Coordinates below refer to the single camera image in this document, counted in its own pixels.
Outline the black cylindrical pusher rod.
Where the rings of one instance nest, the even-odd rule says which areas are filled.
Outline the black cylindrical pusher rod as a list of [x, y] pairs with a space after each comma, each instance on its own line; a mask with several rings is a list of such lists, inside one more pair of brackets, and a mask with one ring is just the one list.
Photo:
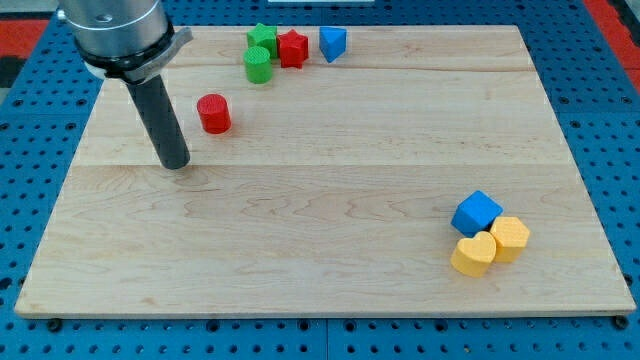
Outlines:
[[190, 153], [160, 75], [127, 89], [161, 165], [170, 170], [185, 167]]

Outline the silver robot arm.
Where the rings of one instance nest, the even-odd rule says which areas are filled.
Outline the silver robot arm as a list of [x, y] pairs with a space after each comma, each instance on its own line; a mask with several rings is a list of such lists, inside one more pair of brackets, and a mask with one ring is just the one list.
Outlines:
[[87, 69], [126, 84], [163, 167], [180, 169], [190, 153], [161, 71], [193, 39], [176, 30], [161, 0], [60, 0], [66, 23]]

